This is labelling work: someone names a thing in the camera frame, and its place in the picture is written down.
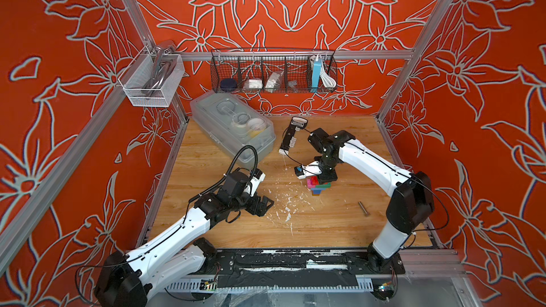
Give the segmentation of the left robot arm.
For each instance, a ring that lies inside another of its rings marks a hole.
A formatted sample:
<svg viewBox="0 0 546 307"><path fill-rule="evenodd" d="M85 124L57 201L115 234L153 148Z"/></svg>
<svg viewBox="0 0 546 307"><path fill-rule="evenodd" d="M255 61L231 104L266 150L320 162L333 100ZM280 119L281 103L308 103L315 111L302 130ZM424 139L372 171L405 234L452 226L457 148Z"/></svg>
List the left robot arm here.
<svg viewBox="0 0 546 307"><path fill-rule="evenodd" d="M274 205L259 196L265 179L258 169L257 149L244 145L234 157L249 151L253 164L247 173L232 163L222 179L189 199L185 215L160 235L127 253L116 251L99 266L92 306L146 306L159 290L178 278L214 264L215 248L203 237L218 223L232 223L230 213L262 217Z"/></svg>

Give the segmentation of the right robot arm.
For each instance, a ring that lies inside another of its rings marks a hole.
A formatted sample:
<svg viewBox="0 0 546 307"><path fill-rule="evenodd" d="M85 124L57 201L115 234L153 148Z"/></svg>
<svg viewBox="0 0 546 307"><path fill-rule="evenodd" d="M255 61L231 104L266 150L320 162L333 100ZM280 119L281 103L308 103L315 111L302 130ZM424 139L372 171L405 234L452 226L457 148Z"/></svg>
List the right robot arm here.
<svg viewBox="0 0 546 307"><path fill-rule="evenodd" d="M385 160L346 130L328 134L318 128L309 133L308 142L320 155L312 163L300 163L294 168L298 179L314 178L319 185L327 185L338 180L336 167L348 164L390 198L385 213L387 222L367 249L369 270L382 272L411 234L418 231L417 227L435 211L436 196L430 178L421 171L412 173Z"/></svg>

